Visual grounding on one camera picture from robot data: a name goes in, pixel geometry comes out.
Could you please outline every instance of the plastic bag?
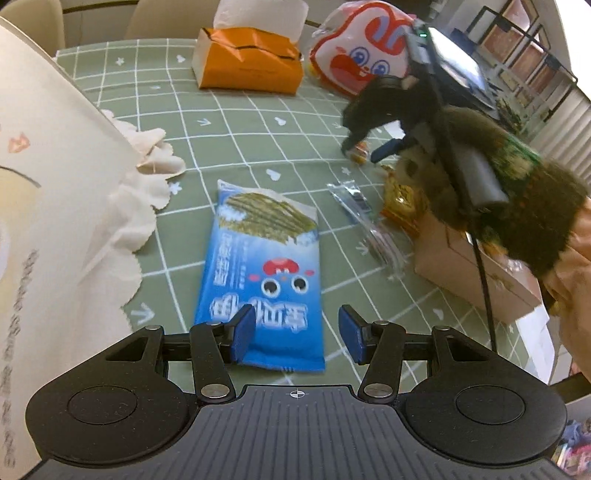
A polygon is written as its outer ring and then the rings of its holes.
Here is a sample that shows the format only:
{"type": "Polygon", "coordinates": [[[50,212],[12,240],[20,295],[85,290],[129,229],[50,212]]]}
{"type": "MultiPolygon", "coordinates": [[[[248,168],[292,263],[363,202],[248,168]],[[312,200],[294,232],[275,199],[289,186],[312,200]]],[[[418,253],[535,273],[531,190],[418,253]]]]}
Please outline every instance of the plastic bag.
{"type": "Polygon", "coordinates": [[[361,226],[370,250],[392,270],[396,278],[401,278],[406,263],[404,255],[388,230],[373,218],[373,212],[355,182],[350,180],[338,185],[329,183],[327,187],[349,217],[361,226]]]}
{"type": "Polygon", "coordinates": [[[312,35],[305,70],[321,85],[357,95],[378,75],[404,78],[408,71],[405,33],[413,18],[378,0],[347,2],[312,35]]]}
{"type": "Polygon", "coordinates": [[[272,190],[220,180],[218,190],[195,323],[227,322],[249,303],[256,332],[243,364],[324,370],[316,210],[272,190]]]}

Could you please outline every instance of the metal rivet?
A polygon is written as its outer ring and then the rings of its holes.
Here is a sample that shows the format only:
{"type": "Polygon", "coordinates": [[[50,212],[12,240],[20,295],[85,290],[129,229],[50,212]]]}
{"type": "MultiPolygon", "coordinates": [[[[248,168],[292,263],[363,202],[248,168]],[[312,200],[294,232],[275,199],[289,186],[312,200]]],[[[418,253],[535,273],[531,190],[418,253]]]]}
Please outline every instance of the metal rivet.
{"type": "Polygon", "coordinates": [[[363,389],[365,394],[373,398],[386,398],[394,393],[390,385],[383,383],[370,383],[363,389]]]}
{"type": "Polygon", "coordinates": [[[201,395],[207,398],[223,398],[230,393],[230,389],[221,383],[211,383],[201,389],[201,395]]]}

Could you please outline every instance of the white tissue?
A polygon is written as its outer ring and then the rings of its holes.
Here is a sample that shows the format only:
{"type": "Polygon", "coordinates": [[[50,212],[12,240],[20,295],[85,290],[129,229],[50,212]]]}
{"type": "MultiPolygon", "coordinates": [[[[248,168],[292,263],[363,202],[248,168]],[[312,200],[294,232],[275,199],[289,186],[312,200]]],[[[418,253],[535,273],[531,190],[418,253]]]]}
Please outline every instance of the white tissue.
{"type": "Polygon", "coordinates": [[[308,15],[303,0],[220,0],[213,28],[252,27],[296,43],[308,15]]]}

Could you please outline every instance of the chair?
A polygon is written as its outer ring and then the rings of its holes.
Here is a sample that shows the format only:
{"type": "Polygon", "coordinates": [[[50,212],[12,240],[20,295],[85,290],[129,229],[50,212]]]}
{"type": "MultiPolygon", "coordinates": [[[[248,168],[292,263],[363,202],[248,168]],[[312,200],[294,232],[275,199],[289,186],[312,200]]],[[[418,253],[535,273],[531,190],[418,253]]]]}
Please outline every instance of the chair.
{"type": "Polygon", "coordinates": [[[125,39],[197,38],[213,26],[219,0],[139,0],[125,39]]]}
{"type": "Polygon", "coordinates": [[[14,0],[0,10],[0,17],[26,34],[50,57],[66,48],[60,0],[14,0]]]}

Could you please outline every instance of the small orange item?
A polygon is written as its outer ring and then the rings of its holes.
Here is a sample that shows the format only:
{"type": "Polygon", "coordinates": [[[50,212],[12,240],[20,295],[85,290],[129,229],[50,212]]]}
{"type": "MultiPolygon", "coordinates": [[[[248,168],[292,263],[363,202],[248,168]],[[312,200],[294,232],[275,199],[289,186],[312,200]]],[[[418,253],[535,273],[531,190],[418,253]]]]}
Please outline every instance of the small orange item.
{"type": "Polygon", "coordinates": [[[199,88],[295,94],[304,76],[289,38],[256,28],[203,28],[193,70],[199,88]]]}

